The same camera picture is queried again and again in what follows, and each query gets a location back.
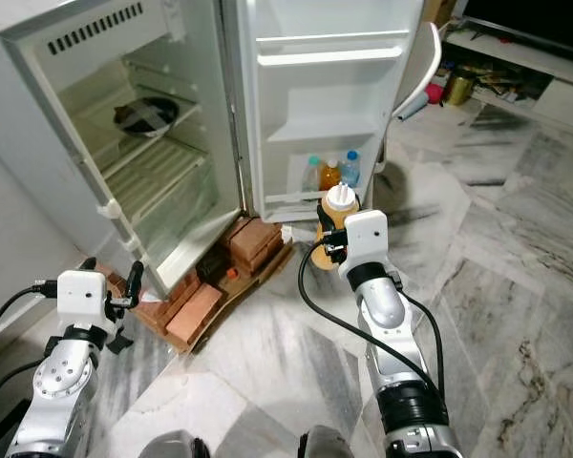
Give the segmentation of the orange bottle white cap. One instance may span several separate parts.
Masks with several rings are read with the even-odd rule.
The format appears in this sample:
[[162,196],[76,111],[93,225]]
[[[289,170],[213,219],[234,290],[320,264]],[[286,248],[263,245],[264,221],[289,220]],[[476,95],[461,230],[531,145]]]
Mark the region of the orange bottle white cap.
[[[344,218],[360,211],[360,201],[357,193],[345,184],[330,188],[320,200],[316,210],[326,210],[330,216],[330,237],[346,237]],[[325,250],[314,247],[311,252],[311,261],[317,269],[331,271],[335,267],[329,267],[325,259]]]

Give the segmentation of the white fridge door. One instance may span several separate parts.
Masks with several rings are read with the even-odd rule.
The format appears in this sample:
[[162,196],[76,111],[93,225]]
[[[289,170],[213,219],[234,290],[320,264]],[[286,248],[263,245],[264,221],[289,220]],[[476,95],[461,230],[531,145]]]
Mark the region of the white fridge door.
[[426,0],[220,0],[244,202],[314,219],[312,158],[359,154],[359,197],[403,95]]

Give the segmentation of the white fridge cabinet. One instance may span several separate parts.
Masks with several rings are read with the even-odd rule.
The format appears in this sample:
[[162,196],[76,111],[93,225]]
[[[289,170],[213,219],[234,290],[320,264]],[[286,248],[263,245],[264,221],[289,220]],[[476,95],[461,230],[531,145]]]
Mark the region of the white fridge cabinet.
[[[67,241],[172,291],[246,211],[220,0],[0,0],[0,161]],[[165,139],[208,153],[138,225],[100,165],[113,109],[167,95],[198,105]]]

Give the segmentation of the clear bottle green cap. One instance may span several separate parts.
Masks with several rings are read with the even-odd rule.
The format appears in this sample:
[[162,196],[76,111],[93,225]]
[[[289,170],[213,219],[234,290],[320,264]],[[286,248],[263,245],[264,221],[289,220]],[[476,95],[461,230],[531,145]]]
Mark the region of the clear bottle green cap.
[[320,172],[323,161],[319,156],[310,156],[303,173],[301,191],[304,193],[320,192]]

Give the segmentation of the amber drink bottle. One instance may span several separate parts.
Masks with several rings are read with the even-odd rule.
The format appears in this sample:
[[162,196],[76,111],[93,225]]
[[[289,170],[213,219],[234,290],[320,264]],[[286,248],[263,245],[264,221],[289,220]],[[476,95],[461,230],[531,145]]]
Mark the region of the amber drink bottle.
[[327,158],[318,170],[318,191],[329,191],[330,188],[339,186],[340,183],[342,183],[340,161],[336,158]]

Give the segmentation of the small black block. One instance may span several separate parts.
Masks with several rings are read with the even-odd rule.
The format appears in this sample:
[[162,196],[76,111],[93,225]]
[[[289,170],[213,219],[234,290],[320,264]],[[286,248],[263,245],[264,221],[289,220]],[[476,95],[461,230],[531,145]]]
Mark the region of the small black block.
[[214,247],[203,254],[195,265],[195,272],[201,282],[218,287],[223,279],[228,276],[231,269],[229,253],[221,247]]

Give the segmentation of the brown base board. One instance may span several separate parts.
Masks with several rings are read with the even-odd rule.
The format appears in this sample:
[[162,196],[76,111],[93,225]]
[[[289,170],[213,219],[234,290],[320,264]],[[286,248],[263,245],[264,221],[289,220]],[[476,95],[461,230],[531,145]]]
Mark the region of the brown base board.
[[[209,317],[207,317],[206,323],[203,325],[201,335],[198,337],[195,343],[192,344],[192,348],[189,350],[189,352],[181,354],[194,353],[196,350],[199,350],[199,348],[203,347],[206,342],[211,339],[213,333],[216,332],[218,326],[220,326],[220,323],[223,322],[226,315],[228,315],[230,311],[233,311],[239,302],[246,300],[246,298],[251,296],[251,294],[261,286],[261,284],[267,282],[270,278],[272,278],[272,276],[277,275],[278,272],[283,269],[283,266],[286,265],[287,261],[292,256],[292,248],[286,247],[285,245],[283,245],[283,247],[284,249],[281,253],[278,254],[278,257],[275,258],[273,262],[269,263],[268,266],[265,267],[265,270],[262,271],[260,275],[257,275],[256,278],[243,278],[243,276],[240,275],[239,272],[234,269],[234,267],[231,267],[231,269],[228,271],[228,276],[222,280],[220,286],[213,286],[214,288],[221,289],[223,292],[223,297],[220,305],[218,305],[217,309],[214,310],[213,313],[209,315]],[[186,300],[192,296],[192,293],[194,293],[196,289],[201,286],[201,284],[206,284],[199,280],[198,275],[196,275],[194,269],[187,272],[185,278],[182,280],[190,280],[190,287],[187,289],[184,297]],[[160,339],[165,340],[165,333],[164,335],[155,333],[155,335],[159,336]]]

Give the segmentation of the grey left robot leg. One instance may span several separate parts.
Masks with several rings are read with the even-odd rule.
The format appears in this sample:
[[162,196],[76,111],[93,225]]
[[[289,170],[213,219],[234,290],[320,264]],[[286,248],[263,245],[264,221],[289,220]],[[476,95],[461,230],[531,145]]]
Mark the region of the grey left robot leg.
[[138,458],[212,458],[203,439],[183,430],[162,433],[148,441]]

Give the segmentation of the grey robot leg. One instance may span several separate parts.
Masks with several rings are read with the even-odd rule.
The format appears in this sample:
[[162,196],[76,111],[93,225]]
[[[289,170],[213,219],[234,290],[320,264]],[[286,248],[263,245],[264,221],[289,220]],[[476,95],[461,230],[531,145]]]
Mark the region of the grey robot leg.
[[353,458],[349,442],[338,430],[314,425],[300,436],[298,458]]
[[162,433],[148,441],[138,458],[212,458],[203,439],[183,430]]

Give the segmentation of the black bowl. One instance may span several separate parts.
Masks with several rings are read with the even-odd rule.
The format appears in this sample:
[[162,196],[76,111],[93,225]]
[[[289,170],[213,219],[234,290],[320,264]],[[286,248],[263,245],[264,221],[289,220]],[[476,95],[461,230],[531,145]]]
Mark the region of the black bowl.
[[155,138],[163,135],[180,117],[180,105],[169,97],[140,97],[117,106],[113,123],[126,135]]

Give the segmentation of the grey right robot leg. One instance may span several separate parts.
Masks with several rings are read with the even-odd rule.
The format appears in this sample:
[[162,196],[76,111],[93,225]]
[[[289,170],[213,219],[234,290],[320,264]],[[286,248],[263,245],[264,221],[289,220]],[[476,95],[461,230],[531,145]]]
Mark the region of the grey right robot leg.
[[298,458],[353,458],[349,442],[338,430],[314,425],[300,436]]

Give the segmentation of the yellow jar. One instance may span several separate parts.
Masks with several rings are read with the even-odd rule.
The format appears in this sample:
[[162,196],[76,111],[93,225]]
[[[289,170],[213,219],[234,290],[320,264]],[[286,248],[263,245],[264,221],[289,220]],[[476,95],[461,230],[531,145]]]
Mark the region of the yellow jar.
[[445,105],[464,105],[473,96],[475,86],[476,79],[473,75],[452,75],[447,84],[445,84],[442,101]]

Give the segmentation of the white television cabinet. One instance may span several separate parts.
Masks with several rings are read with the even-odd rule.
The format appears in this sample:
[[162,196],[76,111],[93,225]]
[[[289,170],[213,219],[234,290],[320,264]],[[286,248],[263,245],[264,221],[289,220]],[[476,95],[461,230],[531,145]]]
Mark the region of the white television cabinet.
[[445,26],[442,43],[448,60],[475,67],[475,100],[573,134],[573,58],[461,22]]

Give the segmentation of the black television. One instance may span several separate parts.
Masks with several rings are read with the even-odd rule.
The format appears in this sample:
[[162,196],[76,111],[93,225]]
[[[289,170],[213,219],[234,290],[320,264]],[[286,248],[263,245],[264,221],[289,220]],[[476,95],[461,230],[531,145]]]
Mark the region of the black television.
[[573,53],[573,0],[464,0],[458,16]]

